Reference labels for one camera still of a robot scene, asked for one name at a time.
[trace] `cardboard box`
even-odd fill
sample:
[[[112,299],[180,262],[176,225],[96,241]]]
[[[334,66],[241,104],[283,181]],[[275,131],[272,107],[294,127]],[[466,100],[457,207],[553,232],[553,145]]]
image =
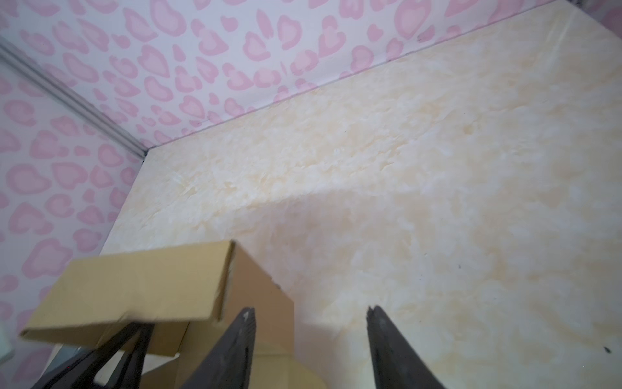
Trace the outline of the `cardboard box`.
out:
[[[145,374],[141,388],[177,388],[247,306],[257,323],[251,387],[293,388],[309,376],[309,388],[325,388],[290,356],[294,303],[233,241],[72,261],[21,337],[94,348],[128,322],[155,322],[148,352],[179,357]],[[285,386],[265,381],[268,370]]]

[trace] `pink patterned wall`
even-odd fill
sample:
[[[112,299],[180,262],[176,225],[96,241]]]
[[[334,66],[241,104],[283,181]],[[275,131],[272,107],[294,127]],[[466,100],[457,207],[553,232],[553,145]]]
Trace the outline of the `pink patterned wall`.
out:
[[[622,38],[622,0],[591,0],[585,12]]]
[[[151,147],[549,1],[2,0],[0,29]]]
[[[16,347],[0,389],[30,388],[51,348],[17,334],[71,259],[99,254],[141,161],[2,66],[0,107],[0,320]]]

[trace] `beige marbled surface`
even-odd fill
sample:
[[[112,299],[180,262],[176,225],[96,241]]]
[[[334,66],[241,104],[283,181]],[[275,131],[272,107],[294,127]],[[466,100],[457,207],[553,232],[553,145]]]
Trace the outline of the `beige marbled surface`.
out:
[[[370,304],[448,388],[619,388],[622,40],[558,0],[151,150],[102,253],[222,238],[330,388]]]

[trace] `gray corner trim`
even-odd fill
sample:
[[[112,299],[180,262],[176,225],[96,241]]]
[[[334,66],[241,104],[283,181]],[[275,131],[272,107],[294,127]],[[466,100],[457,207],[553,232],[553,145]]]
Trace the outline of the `gray corner trim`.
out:
[[[129,152],[145,159],[147,148],[122,127],[112,121],[82,96],[47,73],[17,47],[0,37],[0,61],[5,62],[17,74],[39,87],[88,124],[116,141]]]

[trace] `open cardboard box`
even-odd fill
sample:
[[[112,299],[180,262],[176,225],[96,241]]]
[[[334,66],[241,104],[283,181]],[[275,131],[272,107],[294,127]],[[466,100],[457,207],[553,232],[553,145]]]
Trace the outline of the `open cardboard box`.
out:
[[[294,303],[234,241],[72,261],[21,337],[95,348],[128,322],[155,322],[148,352],[179,357],[145,374],[141,388],[171,389],[244,307],[257,324],[250,387],[325,388],[291,357]]]

